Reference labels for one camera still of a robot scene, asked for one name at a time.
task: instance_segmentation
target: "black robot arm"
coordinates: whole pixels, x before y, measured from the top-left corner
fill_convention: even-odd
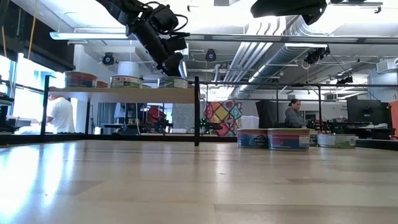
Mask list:
[[[183,26],[177,28],[177,17],[182,15],[174,14],[169,5],[158,2],[144,4],[137,0],[96,0],[109,14],[122,25],[126,26],[126,35],[133,34],[136,39],[145,47],[147,53],[154,59],[156,68],[168,76],[180,77],[178,70],[183,55],[175,53],[176,50],[187,48],[185,37],[188,33],[177,32]],[[160,35],[169,35],[164,39]]]

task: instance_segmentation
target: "person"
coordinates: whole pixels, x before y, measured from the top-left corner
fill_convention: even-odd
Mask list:
[[[293,99],[289,103],[289,108],[285,111],[285,124],[290,128],[305,128],[304,119],[299,113],[301,101]]]
[[[49,94],[49,100],[47,124],[54,126],[54,133],[74,133],[72,104],[64,97],[55,94]]]

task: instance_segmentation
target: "gray shirt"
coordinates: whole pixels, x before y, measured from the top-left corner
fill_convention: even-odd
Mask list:
[[[285,124],[291,128],[301,128],[305,126],[304,119],[301,117],[298,111],[295,111],[293,108],[289,107],[285,111]]]

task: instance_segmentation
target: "wooden shelf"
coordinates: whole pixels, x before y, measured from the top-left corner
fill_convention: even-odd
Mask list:
[[[50,87],[50,93],[82,101],[102,103],[194,103],[195,90],[179,88],[86,88]]]

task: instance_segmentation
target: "patterned wall hanging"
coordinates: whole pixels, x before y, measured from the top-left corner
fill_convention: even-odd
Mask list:
[[[219,136],[233,137],[242,126],[242,103],[235,101],[208,102],[203,114],[208,122],[219,123]]]

